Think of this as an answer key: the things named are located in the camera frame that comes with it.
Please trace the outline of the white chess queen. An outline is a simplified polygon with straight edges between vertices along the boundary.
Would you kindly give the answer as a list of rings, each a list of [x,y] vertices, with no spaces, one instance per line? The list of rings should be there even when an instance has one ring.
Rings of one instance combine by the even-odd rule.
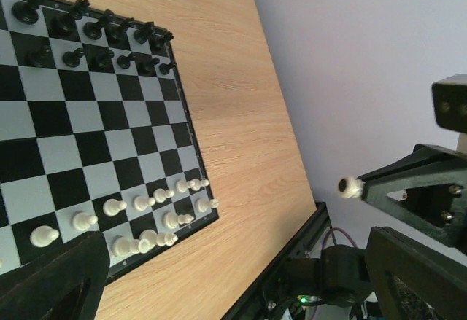
[[[139,235],[139,238],[148,240],[150,249],[155,247],[173,246],[179,239],[174,233],[157,233],[154,230],[144,230]]]

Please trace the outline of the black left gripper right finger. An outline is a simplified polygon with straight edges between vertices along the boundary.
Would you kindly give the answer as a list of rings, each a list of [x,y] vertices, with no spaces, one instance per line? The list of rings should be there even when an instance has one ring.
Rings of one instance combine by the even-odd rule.
[[[466,318],[465,265],[390,227],[373,227],[366,267],[386,319]]]

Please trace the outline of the white chess piece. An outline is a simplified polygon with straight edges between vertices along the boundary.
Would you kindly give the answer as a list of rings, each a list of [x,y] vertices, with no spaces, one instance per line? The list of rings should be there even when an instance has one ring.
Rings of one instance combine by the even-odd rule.
[[[204,214],[208,212],[209,210],[212,210],[214,208],[218,208],[219,206],[219,201],[217,199],[204,199],[204,198],[199,198],[196,201],[196,212],[199,214]]]

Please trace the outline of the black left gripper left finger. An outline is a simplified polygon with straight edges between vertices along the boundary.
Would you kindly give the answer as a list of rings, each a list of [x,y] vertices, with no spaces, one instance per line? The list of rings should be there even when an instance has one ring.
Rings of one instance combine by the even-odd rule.
[[[94,319],[109,272],[103,233],[88,231],[1,276],[2,319]]]

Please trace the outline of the white chess king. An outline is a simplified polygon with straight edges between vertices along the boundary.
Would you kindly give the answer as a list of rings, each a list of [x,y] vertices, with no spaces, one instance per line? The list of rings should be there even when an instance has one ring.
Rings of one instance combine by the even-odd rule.
[[[126,258],[135,254],[146,254],[149,250],[150,242],[147,239],[129,239],[126,237],[117,238],[111,246],[114,257]]]

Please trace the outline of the white pawn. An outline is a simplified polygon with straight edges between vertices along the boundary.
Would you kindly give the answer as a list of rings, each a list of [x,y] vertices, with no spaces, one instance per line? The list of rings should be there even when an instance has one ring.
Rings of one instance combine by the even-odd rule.
[[[103,212],[107,216],[116,216],[121,211],[126,210],[127,203],[124,200],[109,199],[103,204]]]

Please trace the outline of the white chess knight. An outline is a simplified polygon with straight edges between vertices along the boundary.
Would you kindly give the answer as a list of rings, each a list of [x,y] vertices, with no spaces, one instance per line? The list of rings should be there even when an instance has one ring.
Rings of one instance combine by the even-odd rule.
[[[364,182],[358,178],[347,176],[338,183],[339,195],[344,198],[361,198]]]

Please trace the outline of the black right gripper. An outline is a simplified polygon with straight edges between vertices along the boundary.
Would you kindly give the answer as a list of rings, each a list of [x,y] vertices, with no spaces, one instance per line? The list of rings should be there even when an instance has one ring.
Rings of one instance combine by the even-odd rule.
[[[369,205],[445,246],[466,246],[465,154],[417,144],[410,155],[359,179]],[[389,196],[397,191],[400,200]]]

